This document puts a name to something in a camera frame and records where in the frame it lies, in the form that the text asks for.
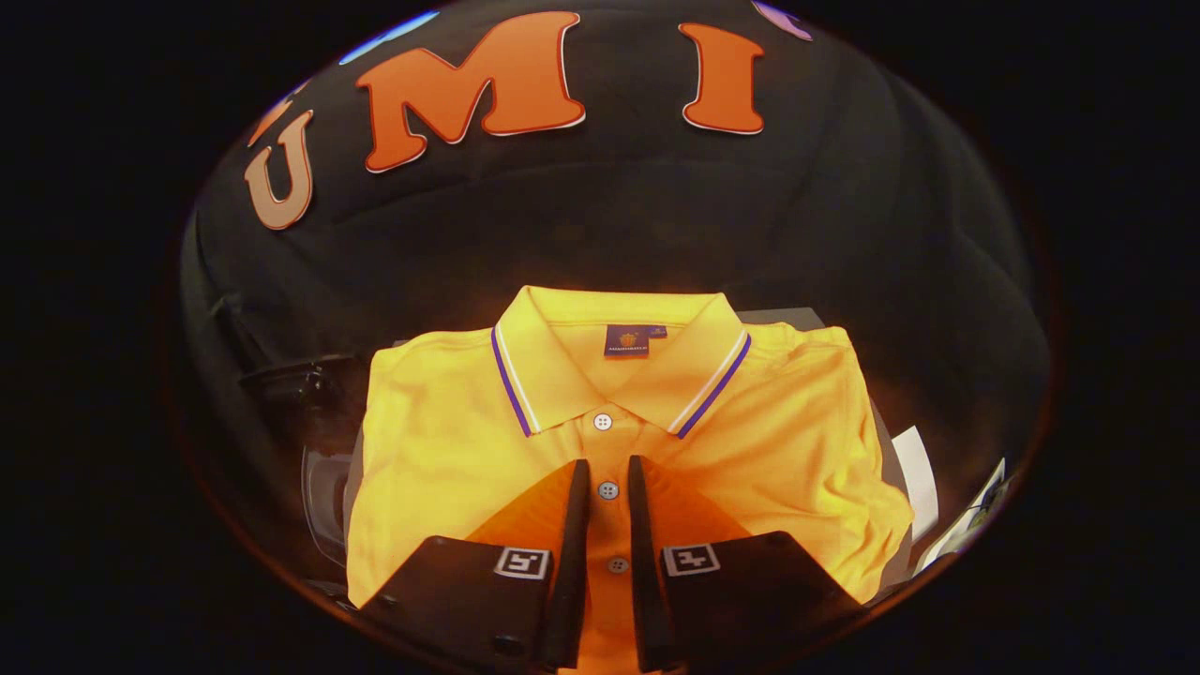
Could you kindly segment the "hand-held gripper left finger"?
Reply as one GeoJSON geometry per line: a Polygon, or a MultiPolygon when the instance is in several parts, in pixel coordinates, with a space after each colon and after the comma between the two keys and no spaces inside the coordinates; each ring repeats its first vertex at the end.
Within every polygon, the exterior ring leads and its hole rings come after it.
{"type": "Polygon", "coordinates": [[[578,662],[592,467],[580,458],[469,539],[430,534],[360,607],[365,623],[449,671],[556,671],[578,662]]]}

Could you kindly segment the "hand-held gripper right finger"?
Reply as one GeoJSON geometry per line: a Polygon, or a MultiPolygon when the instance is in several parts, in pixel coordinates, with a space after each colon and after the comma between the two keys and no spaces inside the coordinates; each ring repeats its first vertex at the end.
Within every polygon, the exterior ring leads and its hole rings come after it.
{"type": "Polygon", "coordinates": [[[638,669],[766,674],[788,651],[848,629],[865,607],[784,531],[666,546],[653,525],[649,461],[626,464],[638,669]]]}

